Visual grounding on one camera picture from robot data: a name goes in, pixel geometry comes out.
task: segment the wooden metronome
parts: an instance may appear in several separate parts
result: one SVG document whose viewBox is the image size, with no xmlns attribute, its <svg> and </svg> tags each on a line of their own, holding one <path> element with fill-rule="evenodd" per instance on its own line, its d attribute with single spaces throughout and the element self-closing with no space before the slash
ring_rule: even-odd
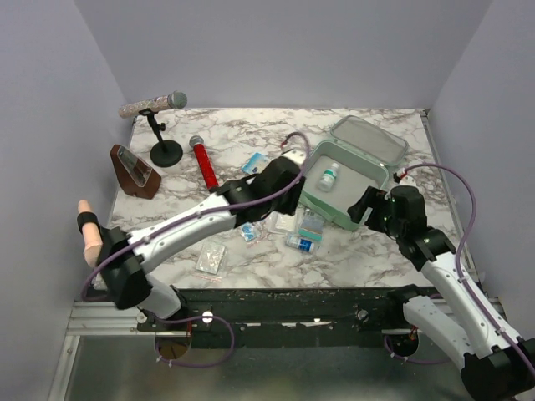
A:
<svg viewBox="0 0 535 401">
<path fill-rule="evenodd" d="M 122 145 L 110 151 L 115 175 L 126 195 L 152 199 L 160 188 L 161 176 L 143 159 Z"/>
</svg>

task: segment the black band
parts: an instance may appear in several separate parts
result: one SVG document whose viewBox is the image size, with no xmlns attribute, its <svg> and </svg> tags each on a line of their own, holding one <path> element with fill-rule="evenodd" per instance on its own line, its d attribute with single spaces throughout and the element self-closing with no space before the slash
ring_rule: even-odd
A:
<svg viewBox="0 0 535 401">
<path fill-rule="evenodd" d="M 79 213 L 76 222 L 78 223 L 80 234 L 82 233 L 82 227 L 85 223 L 94 223 L 100 229 L 99 219 L 97 219 L 97 215 L 92 211 L 83 211 Z"/>
</svg>

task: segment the white marble surface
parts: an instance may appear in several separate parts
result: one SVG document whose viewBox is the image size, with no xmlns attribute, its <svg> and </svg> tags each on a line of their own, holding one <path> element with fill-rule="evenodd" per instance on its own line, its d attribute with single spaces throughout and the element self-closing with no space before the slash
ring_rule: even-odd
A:
<svg viewBox="0 0 535 401">
<path fill-rule="evenodd" d="M 156 168 L 162 175 L 155 198 L 143 200 L 117 195 L 111 226 L 125 231 L 151 226 L 200 203 L 209 194 L 188 140 L 201 135 L 220 184 L 242 177 L 241 167 L 254 152 L 277 157 L 288 133 L 305 133 L 312 146 L 329 135 L 329 129 L 347 114 L 357 115 L 407 140 L 405 164 L 433 161 L 417 110 L 412 109 L 191 109 L 157 115 L 165 122 L 164 139 L 182 145 L 181 162 Z M 130 148 L 150 162 L 155 143 L 145 118 L 138 118 Z M 429 223 L 441 228 L 457 245 L 450 208 L 436 171 L 418 170 L 416 178 L 426 198 Z M 397 287 L 430 283 L 401 256 L 394 241 L 366 228 L 356 232 L 327 226 L 314 255 L 284 245 L 284 237 L 267 234 L 248 245 L 238 230 L 222 233 L 217 240 L 227 249 L 227 262 L 211 279 L 195 270 L 201 250 L 198 243 L 160 265 L 152 274 L 178 288 L 271 287 Z"/>
</svg>

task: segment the storage box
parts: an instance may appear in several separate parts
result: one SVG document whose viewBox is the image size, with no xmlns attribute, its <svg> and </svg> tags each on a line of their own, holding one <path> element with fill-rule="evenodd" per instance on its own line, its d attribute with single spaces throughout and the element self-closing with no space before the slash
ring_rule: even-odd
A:
<svg viewBox="0 0 535 401">
<path fill-rule="evenodd" d="M 399 136 L 353 115 L 341 119 L 330 133 L 332 138 L 320 142 L 310 155 L 305 171 L 307 180 L 299 201 L 325 220 L 355 231 L 360 224 L 351 221 L 347 209 L 368 186 L 386 187 L 390 172 L 403 160 L 408 144 Z M 338 177 L 330 192 L 322 192 L 316 185 L 334 162 L 339 164 Z"/>
</svg>

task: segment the round black stand base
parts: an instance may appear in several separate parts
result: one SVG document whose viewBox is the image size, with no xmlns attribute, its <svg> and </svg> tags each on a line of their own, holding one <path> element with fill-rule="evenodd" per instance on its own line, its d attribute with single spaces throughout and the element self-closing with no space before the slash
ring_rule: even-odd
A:
<svg viewBox="0 0 535 401">
<path fill-rule="evenodd" d="M 158 167 L 171 167 L 182 159 L 184 154 L 182 147 L 174 140 L 158 142 L 150 150 L 150 159 Z"/>
</svg>

